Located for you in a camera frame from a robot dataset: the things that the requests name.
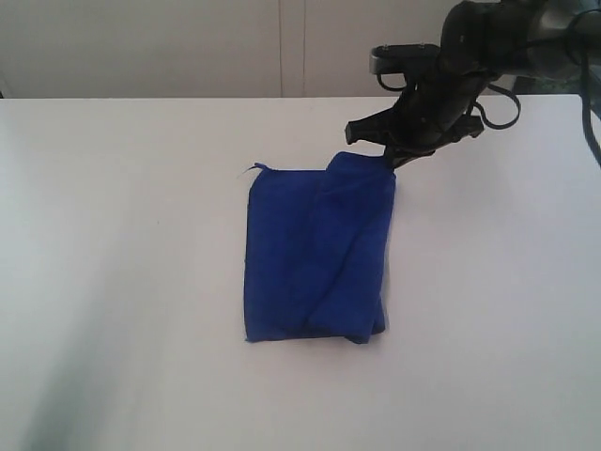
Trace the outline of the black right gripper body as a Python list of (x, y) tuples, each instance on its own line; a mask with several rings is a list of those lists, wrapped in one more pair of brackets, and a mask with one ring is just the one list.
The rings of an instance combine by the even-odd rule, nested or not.
[(391, 108), (386, 152), (429, 155), (465, 137), (479, 136), (484, 123), (469, 109), (487, 83), (481, 73), (453, 75), (433, 70), (423, 74)]

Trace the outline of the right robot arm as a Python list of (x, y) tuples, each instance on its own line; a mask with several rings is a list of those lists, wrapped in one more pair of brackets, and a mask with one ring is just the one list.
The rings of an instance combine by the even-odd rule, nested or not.
[(496, 129), (479, 96), (503, 75), (531, 79), (578, 78), (581, 121), (595, 158), (600, 145), (592, 126), (592, 68), (600, 63), (597, 1), (463, 1), (448, 13), (439, 44), (382, 45), (372, 49), (377, 78), (401, 74), (392, 107), (347, 123), (346, 141), (383, 146), (392, 168), (430, 156), (485, 128)]

